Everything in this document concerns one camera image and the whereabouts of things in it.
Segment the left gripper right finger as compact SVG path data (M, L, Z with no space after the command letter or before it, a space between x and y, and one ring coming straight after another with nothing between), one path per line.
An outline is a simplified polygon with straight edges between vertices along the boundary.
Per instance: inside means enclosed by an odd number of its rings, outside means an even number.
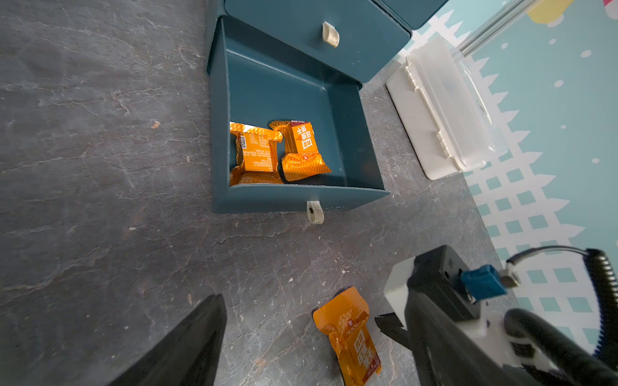
M526 372L500 324L472 339L426 294L411 291L405 310L410 350L422 385L525 385Z

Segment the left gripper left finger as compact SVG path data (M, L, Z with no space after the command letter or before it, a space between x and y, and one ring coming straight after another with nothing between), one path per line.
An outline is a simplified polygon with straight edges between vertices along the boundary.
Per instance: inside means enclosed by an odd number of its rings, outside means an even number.
M224 297L210 295L112 385L213 385L227 323Z

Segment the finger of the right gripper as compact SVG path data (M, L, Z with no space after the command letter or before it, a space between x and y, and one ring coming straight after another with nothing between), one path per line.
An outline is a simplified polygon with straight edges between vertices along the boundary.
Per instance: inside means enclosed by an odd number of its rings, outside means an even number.
M409 332L404 328L396 313L378 315L374 320L382 334L410 350Z

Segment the orange cookie packet bottom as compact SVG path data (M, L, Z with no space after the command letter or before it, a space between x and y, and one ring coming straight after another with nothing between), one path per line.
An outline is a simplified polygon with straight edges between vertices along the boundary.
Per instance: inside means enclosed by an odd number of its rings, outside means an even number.
M349 287L312 313L317 329L328 336L346 385L366 385L381 372L381 360L367 323L369 304Z

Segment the orange cookie packet top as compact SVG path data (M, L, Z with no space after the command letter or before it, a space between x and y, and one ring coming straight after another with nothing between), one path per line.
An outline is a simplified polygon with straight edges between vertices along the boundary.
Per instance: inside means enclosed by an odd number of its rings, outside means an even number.
M320 154L310 122L273 121L269 127L283 135L285 154L282 167L286 181L295 182L332 172Z

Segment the teal bottom drawer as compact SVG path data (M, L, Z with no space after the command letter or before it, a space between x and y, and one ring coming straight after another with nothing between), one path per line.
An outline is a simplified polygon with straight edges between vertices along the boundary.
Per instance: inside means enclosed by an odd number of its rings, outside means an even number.
M346 75L222 16L208 63L212 209L352 209L387 196Z

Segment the dark teal drawer cabinet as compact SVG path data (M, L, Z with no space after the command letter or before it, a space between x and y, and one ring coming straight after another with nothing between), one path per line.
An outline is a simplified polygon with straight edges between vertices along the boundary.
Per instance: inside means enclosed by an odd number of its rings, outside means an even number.
M371 80L443 1L208 1L207 52L217 35Z

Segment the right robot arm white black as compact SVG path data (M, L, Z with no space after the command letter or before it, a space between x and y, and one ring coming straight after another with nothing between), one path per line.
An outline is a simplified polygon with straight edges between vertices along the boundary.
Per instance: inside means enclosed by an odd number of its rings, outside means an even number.
M617 278L606 254L575 249L592 283L600 331L588 352L564 330L526 309L489 311L489 300L520 285L518 265L546 246L510 257L501 270L469 268L444 245L391 271L392 307L375 321L410 350L423 385L614 385L617 382Z

